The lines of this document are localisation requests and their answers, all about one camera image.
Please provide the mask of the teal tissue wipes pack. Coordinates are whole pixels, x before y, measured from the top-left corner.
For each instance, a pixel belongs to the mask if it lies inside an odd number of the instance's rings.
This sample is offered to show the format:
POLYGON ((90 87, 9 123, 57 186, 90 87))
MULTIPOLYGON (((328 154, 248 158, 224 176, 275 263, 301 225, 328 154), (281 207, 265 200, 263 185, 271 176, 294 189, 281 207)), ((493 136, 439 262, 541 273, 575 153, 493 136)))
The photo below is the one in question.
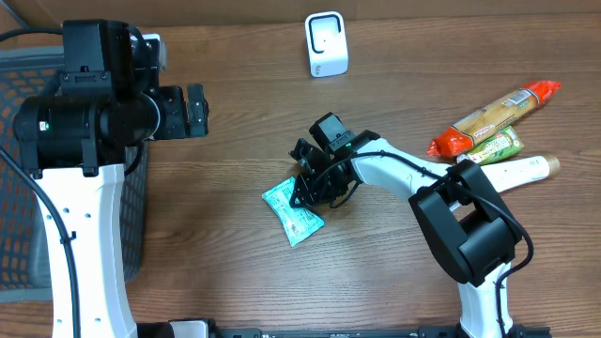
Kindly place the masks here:
POLYGON ((262 194, 262 199, 279 218, 291 247, 309 238, 325 224, 309 209, 290 206, 295 183, 296 179, 290 177, 262 194))

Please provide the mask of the white cosmetic tube gold cap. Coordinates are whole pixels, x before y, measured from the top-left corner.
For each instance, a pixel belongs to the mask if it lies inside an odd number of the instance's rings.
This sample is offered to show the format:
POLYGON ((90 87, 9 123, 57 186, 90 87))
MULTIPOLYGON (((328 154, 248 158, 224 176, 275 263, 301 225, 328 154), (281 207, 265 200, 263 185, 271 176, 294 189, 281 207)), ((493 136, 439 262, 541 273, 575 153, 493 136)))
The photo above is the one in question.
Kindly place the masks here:
POLYGON ((556 176, 561 164, 557 157, 544 155, 481 165, 481 169, 497 192, 505 192, 556 176))

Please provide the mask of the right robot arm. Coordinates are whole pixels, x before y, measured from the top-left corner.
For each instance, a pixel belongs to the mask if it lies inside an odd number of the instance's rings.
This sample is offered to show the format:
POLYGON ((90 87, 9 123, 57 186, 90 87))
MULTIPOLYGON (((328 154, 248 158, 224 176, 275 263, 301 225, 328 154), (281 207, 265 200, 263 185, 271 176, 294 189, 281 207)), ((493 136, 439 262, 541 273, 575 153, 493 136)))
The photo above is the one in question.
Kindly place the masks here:
POLYGON ((290 205, 342 206, 362 185, 384 189, 409 203, 429 250, 458 283, 465 337, 512 337, 506 279, 516 245, 528 236, 483 169, 424 161, 392 146, 379 134, 359 134, 328 113, 291 150, 301 172, 290 205))

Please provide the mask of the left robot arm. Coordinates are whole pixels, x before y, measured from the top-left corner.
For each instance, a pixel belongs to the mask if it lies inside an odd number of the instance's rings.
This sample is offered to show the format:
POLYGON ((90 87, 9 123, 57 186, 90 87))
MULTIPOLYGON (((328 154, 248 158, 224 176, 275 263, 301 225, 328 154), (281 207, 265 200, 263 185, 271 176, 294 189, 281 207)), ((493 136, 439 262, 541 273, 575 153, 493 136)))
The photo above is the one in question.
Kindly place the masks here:
POLYGON ((123 185, 129 148, 204 136, 208 103, 199 84, 160 86, 164 46, 133 25, 66 21, 59 93, 26 99, 13 120, 15 172, 44 219, 55 337, 197 337, 206 319, 136 323, 122 258, 123 185))

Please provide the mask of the red spaghetti packet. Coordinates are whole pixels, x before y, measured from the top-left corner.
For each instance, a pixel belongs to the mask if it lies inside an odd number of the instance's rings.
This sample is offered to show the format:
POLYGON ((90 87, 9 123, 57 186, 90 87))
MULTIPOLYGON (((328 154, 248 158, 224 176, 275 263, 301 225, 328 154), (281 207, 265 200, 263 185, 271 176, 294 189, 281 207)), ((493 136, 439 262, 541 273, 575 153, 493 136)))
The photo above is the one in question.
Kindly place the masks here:
POLYGON ((455 122, 432 140, 427 155, 452 158, 463 154, 522 116, 544 106, 561 88, 560 82, 551 80, 524 84, 455 122))

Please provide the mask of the green tea packet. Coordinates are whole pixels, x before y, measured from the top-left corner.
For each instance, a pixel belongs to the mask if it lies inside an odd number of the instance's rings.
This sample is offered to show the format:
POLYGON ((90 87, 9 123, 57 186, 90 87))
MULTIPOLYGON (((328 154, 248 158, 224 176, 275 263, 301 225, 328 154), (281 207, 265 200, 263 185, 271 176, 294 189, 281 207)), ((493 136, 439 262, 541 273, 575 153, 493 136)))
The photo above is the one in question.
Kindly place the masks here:
POLYGON ((505 127, 480 145, 456 157, 456 162, 470 160, 480 165, 487 165, 515 156, 524 147, 515 130, 505 127))

